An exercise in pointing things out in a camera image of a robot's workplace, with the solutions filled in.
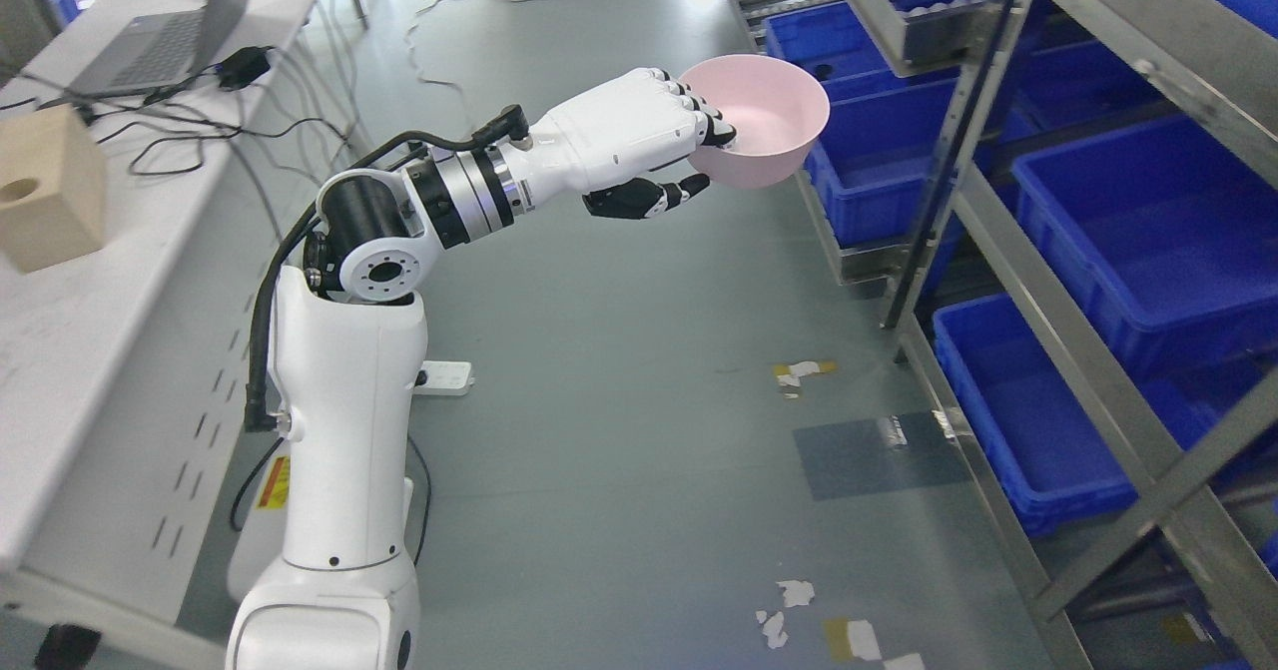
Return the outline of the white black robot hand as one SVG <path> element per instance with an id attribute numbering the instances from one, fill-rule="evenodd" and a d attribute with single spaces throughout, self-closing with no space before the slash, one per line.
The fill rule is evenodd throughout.
<path id="1" fill-rule="evenodd" d="M 498 146 L 530 207 L 580 194 L 594 217 L 644 220 L 709 187 L 694 174 L 648 178 L 702 147 L 722 148 L 737 132 L 723 114 L 658 68 L 638 68 L 588 90 L 530 124 L 527 139 Z"/>

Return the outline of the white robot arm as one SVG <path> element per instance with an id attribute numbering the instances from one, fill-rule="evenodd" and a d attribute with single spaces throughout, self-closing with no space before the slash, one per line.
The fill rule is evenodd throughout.
<path id="1" fill-rule="evenodd" d="M 504 146 L 328 179 L 256 298 L 244 425 L 291 462 L 282 549 L 243 598 L 229 669 L 410 669 L 406 425 L 428 331 L 419 286 L 530 210 Z"/>

